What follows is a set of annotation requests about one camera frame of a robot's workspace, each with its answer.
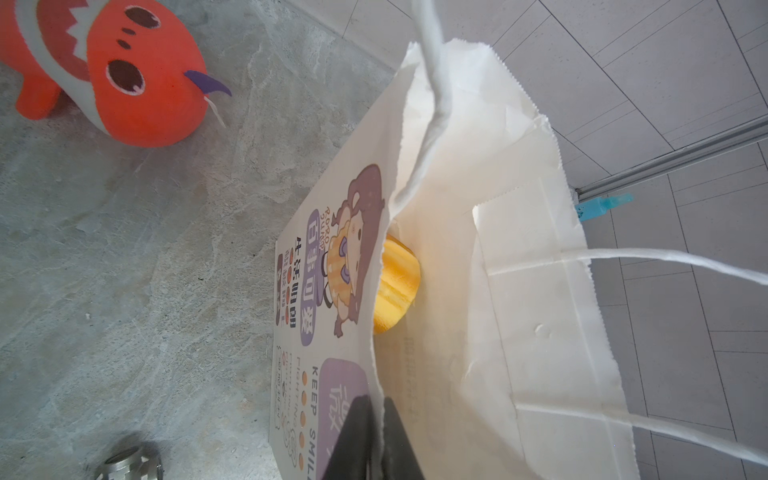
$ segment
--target purple rectangle with chinese characters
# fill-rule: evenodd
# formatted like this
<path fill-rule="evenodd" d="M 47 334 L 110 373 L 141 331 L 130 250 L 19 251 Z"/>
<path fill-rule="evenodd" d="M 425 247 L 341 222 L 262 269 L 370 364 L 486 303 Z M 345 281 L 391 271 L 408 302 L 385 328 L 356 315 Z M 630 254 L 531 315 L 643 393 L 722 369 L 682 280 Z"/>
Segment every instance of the purple rectangle with chinese characters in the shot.
<path fill-rule="evenodd" d="M 320 367 L 317 478 L 322 478 L 355 397 L 368 395 L 366 373 L 354 362 L 327 359 Z"/>
<path fill-rule="evenodd" d="M 320 213 L 310 214 L 306 224 L 306 259 L 304 260 L 304 284 L 301 287 L 301 344 L 308 346 L 315 336 L 315 314 L 323 301 L 323 271 L 320 269 Z"/>

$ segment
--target metal cylinder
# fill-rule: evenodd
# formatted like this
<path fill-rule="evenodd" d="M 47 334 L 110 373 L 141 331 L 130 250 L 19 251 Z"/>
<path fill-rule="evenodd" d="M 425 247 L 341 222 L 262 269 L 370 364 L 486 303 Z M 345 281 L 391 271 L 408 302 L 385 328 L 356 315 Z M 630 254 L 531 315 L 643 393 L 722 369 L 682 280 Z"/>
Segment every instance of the metal cylinder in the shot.
<path fill-rule="evenodd" d="M 96 480 L 163 480 L 160 456 L 141 447 L 124 450 L 104 462 Z"/>

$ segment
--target cartoon girl's hair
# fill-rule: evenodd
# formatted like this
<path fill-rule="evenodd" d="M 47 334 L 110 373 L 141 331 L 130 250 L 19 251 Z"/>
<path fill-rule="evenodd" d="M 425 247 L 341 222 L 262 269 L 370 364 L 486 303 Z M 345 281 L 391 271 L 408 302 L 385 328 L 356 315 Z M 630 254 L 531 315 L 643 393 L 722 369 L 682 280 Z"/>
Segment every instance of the cartoon girl's hair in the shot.
<path fill-rule="evenodd" d="M 360 265 L 357 270 L 357 285 L 355 293 L 349 298 L 349 319 L 357 323 L 362 301 L 362 286 L 368 273 L 368 266 L 373 257 L 373 248 L 379 236 L 379 221 L 384 211 L 382 198 L 382 175 L 378 165 L 369 165 L 360 172 L 355 180 L 349 183 L 346 200 L 341 203 L 339 210 L 333 214 L 331 225 L 339 224 L 339 217 L 345 208 L 349 208 L 350 217 L 362 213 L 362 239 L 360 240 Z"/>

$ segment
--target metal rail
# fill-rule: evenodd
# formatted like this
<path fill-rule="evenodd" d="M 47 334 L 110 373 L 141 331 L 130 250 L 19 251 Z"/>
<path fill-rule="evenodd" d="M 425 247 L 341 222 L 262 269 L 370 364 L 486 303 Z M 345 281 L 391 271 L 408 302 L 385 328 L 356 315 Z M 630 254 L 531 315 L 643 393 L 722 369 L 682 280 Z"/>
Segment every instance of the metal rail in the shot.
<path fill-rule="evenodd" d="M 577 188 L 579 201 L 609 194 L 646 180 L 669 174 L 683 167 L 709 160 L 768 138 L 768 115 L 748 121 L 721 134 L 656 157 L 619 174 L 611 175 L 586 187 Z"/>

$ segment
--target plush toy eye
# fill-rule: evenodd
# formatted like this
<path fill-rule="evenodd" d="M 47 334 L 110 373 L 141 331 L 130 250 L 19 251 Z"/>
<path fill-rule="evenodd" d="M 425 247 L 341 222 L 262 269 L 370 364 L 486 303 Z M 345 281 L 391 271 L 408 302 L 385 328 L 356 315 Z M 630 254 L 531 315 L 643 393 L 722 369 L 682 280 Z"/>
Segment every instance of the plush toy eye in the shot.
<path fill-rule="evenodd" d="M 146 8 L 135 5 L 128 7 L 125 9 L 125 16 L 130 18 L 133 23 L 145 28 L 157 28 L 160 26 L 160 19 Z"/>
<path fill-rule="evenodd" d="M 144 76 L 136 66 L 125 60 L 113 60 L 107 65 L 109 83 L 127 95 L 144 93 Z"/>

